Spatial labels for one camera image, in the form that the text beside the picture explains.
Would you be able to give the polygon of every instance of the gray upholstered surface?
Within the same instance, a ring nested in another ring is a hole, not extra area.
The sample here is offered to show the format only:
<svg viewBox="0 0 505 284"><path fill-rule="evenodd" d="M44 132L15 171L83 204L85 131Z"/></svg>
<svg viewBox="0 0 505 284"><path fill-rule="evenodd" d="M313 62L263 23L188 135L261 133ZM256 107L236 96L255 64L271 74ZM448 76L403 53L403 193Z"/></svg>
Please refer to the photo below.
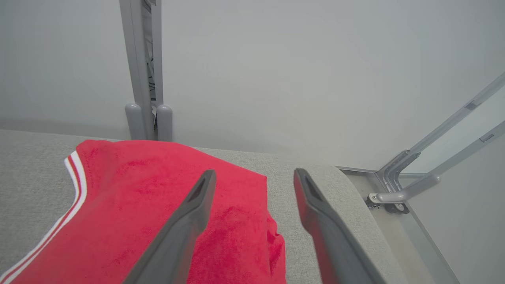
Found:
<svg viewBox="0 0 505 284"><path fill-rule="evenodd" d="M64 158L88 137L0 130L0 273L30 251L74 199ZM288 283L320 283L312 238L303 229L293 170L305 168L390 283L407 283L377 223L349 179L331 165L271 154L199 149L267 176L268 205L286 241Z"/></svg>

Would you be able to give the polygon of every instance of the white panel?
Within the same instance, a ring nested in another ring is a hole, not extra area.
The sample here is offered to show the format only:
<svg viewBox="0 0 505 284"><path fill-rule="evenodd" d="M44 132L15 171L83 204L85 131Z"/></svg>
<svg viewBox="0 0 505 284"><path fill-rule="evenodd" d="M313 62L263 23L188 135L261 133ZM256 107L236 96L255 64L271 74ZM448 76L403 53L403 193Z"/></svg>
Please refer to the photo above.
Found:
<svg viewBox="0 0 505 284"><path fill-rule="evenodd" d="M0 126L129 138L119 1L0 1Z"/></svg>
<svg viewBox="0 0 505 284"><path fill-rule="evenodd" d="M403 172L427 173L505 121L505 88L501 88L442 137L421 152Z"/></svg>
<svg viewBox="0 0 505 284"><path fill-rule="evenodd" d="M409 200L461 284L503 283L505 135Z"/></svg>
<svg viewBox="0 0 505 284"><path fill-rule="evenodd" d="M504 5L164 3L174 140L377 170L505 71Z"/></svg>

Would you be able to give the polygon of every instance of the red garment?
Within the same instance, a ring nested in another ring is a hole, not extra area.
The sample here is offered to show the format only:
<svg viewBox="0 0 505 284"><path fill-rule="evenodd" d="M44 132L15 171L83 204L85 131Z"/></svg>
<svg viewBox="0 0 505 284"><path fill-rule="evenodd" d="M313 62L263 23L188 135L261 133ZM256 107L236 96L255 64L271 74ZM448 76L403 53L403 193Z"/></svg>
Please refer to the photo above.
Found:
<svg viewBox="0 0 505 284"><path fill-rule="evenodd" d="M286 283L266 177L158 141L87 140L65 164L74 204L0 284L121 283L207 169L216 171L216 190L187 282Z"/></svg>

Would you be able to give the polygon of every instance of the red and white striped edge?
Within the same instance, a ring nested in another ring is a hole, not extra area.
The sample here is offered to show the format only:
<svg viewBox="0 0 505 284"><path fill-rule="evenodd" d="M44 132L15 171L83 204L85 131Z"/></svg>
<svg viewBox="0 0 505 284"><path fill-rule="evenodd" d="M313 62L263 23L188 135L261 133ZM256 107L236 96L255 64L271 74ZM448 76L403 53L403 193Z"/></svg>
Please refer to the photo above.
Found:
<svg viewBox="0 0 505 284"><path fill-rule="evenodd" d="M67 167L72 181L74 182L74 203L70 209L56 221L53 227L45 234L33 250L31 250L25 257L18 261L18 263L0 276L0 284L8 284L12 282L21 272L23 272L23 270L33 261L33 259L35 259L35 257L37 257L37 255L55 237L63 226L65 226L72 217L75 216L84 203L87 194L86 175L84 174L84 168L82 167L81 159L79 158L77 151L74 151L65 159L65 166Z"/></svg>

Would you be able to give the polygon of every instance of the floor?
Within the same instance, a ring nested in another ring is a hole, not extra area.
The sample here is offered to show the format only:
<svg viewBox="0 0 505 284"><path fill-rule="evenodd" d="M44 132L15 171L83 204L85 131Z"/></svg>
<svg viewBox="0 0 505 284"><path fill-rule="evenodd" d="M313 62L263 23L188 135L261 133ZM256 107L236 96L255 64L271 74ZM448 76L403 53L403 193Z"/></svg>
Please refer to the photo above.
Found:
<svg viewBox="0 0 505 284"><path fill-rule="evenodd" d="M342 170L363 198L370 193L383 192L373 173ZM400 180L403 186L415 179ZM371 209L375 221L397 258L410 284L459 284L444 265L412 214L391 214L382 206Z"/></svg>

